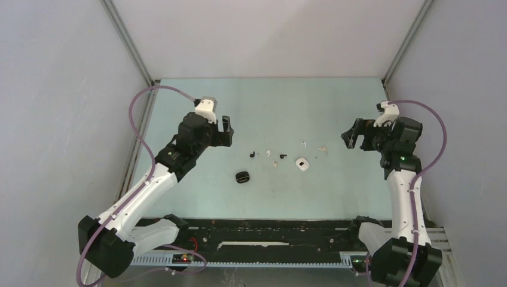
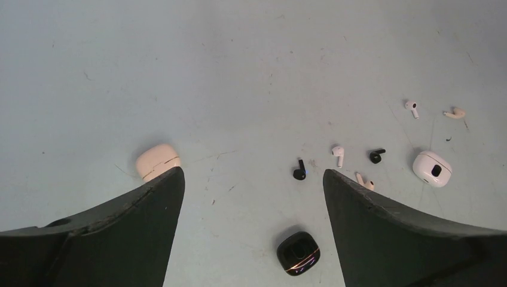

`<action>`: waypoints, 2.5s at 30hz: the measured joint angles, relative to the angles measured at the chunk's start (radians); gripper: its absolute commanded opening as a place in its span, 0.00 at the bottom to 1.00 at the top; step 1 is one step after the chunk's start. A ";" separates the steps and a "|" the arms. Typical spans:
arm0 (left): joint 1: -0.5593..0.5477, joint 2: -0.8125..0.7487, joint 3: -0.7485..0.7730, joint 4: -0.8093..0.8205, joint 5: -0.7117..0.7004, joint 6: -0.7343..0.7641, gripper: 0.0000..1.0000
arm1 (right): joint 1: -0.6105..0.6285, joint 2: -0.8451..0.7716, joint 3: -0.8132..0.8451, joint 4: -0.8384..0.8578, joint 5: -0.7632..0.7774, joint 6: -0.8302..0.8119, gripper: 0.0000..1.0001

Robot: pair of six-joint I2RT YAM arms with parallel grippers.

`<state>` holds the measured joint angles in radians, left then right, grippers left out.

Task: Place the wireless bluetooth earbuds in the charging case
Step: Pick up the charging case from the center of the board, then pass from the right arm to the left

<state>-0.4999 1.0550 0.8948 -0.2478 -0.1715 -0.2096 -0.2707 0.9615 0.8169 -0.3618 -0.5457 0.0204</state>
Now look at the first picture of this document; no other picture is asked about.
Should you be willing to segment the white earbud charging case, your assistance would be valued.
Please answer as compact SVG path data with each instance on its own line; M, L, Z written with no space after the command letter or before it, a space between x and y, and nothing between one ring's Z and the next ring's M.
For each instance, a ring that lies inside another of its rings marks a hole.
M309 165L309 162L305 159L305 158L298 158L296 161L295 161L295 165L297 166L297 168L300 169L300 171L304 172L306 171L310 165Z

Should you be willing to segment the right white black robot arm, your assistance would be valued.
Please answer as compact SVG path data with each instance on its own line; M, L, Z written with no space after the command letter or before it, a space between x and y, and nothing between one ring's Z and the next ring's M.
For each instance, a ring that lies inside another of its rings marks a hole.
M370 219L348 233L356 250L367 248L372 281L388 286L428 286L442 264L441 250L432 246L424 223L420 185L422 164L413 154L423 125L399 117L380 126L374 120L357 118L341 135L348 149L359 136L363 151L377 151L390 192L392 227L385 229Z

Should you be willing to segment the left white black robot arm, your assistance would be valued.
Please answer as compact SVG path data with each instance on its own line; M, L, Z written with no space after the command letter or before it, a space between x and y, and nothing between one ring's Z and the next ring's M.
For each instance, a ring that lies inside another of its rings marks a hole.
M96 218L85 216L78 224L80 249L77 277L88 261L104 275L116 278L133 259L164 245L184 248L189 241L187 224L174 215L139 227L150 207L175 187L192 170L209 147L232 145L234 130L230 118L222 117L223 130L215 121L196 112L188 113L178 132L157 155L150 152L151 165L140 181L119 201Z

